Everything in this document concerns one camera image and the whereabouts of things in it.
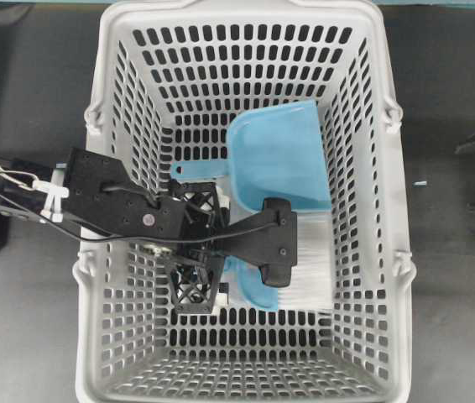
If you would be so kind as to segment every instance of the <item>gray table surface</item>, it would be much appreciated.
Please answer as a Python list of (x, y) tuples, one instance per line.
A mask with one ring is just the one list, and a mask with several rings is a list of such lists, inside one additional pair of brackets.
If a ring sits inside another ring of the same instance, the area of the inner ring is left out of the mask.
[[(52, 164), (84, 142), (103, 6), (0, 6), (0, 155)], [(413, 286), (410, 402), (475, 401), (475, 10), (384, 8), (398, 101)], [(428, 186), (413, 187), (415, 181)], [(0, 251), (0, 402), (76, 401), (77, 244), (12, 221)]]

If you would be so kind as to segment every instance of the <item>blue dustpan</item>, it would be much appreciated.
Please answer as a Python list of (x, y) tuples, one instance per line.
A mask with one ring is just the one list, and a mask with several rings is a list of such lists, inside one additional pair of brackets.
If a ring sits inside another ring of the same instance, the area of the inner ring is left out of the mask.
[(227, 160), (180, 161), (178, 181), (230, 176), (232, 197), (250, 212), (281, 197), (295, 212), (331, 209), (316, 103), (312, 100), (247, 111), (227, 130)]

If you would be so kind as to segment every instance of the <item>white plastic basket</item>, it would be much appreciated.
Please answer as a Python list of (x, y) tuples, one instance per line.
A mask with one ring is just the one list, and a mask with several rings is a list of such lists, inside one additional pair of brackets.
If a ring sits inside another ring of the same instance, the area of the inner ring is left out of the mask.
[(317, 100), (330, 178), (335, 309), (178, 317), (141, 245), (82, 243), (80, 400), (407, 400), (415, 267), (401, 109), (374, 5), (113, 5), (102, 16), (87, 148), (160, 191), (173, 160), (227, 156), (236, 114), (307, 98)]

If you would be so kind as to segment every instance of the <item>screw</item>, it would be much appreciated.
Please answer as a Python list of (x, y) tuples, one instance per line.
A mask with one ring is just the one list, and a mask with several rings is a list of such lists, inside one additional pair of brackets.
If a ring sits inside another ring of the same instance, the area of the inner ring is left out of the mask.
[(154, 214), (144, 214), (143, 224), (146, 227), (152, 227), (155, 224)]

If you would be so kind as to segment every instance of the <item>white bristles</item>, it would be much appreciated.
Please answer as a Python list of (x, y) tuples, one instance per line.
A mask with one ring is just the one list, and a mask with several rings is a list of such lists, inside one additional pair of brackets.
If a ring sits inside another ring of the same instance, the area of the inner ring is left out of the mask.
[(297, 238), (298, 264), (292, 269), (290, 286), (279, 289), (279, 309), (331, 310), (331, 214), (298, 214)]

